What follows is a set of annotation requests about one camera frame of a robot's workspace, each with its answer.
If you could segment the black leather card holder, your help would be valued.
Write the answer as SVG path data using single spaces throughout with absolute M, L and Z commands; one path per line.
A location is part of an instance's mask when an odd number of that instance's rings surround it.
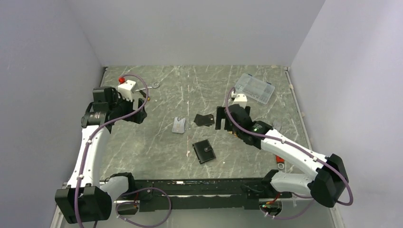
M 200 164 L 204 164 L 216 158 L 212 145 L 207 139 L 193 143 L 192 147 Z

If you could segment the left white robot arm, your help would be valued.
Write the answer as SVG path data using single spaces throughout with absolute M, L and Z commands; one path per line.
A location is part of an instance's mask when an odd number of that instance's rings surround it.
M 137 187 L 130 172 L 110 176 L 101 184 L 100 166 L 112 127 L 119 120 L 141 124 L 147 117 L 146 93 L 137 100 L 132 93 L 110 86 L 93 89 L 93 101 L 81 118 L 82 137 L 77 162 L 64 189 L 55 193 L 55 202 L 69 224 L 107 220 L 112 204 L 120 196 L 129 200 Z

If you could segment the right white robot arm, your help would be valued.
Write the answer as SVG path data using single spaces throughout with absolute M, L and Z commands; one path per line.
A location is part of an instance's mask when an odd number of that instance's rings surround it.
M 319 154 L 283 136 L 273 126 L 263 121 L 253 121 L 250 107 L 238 104 L 216 109 L 217 130 L 225 119 L 224 129 L 232 132 L 245 144 L 281 157 L 295 165 L 300 173 L 271 170 L 262 180 L 262 192 L 274 197 L 279 192 L 290 192 L 312 197 L 317 203 L 332 208 L 341 204 L 340 196 L 347 190 L 348 175 L 342 158 L 336 154 Z

